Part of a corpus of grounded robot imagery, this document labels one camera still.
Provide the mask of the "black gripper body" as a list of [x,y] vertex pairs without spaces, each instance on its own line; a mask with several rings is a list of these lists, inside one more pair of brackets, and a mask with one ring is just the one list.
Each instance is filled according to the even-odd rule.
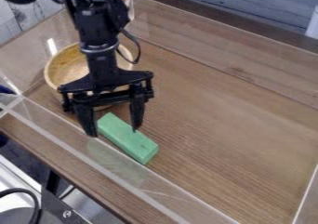
[[117,66],[116,48],[84,49],[88,74],[80,79],[58,86],[61,106],[66,112],[74,111],[76,104],[92,108],[114,103],[129,102],[133,94],[144,95],[144,102],[153,97],[149,71],[125,70]]

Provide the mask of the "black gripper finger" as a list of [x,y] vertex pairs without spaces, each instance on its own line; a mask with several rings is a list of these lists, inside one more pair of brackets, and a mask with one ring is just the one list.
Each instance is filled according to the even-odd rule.
[[76,104],[74,113],[85,135],[94,138],[97,136],[97,123],[93,108],[86,104]]
[[136,130],[142,124],[144,110],[145,110],[144,95],[133,94],[129,104],[132,130]]

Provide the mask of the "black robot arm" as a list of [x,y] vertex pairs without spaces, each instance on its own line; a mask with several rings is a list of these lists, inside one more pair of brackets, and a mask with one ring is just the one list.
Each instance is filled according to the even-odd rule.
[[[5,0],[16,5],[36,0]],[[128,71],[117,66],[120,34],[130,22],[122,0],[52,0],[62,4],[78,32],[78,51],[85,56],[88,73],[58,86],[61,106],[77,115],[85,134],[97,136],[94,108],[126,102],[132,129],[142,124],[145,103],[153,98],[149,71]]]

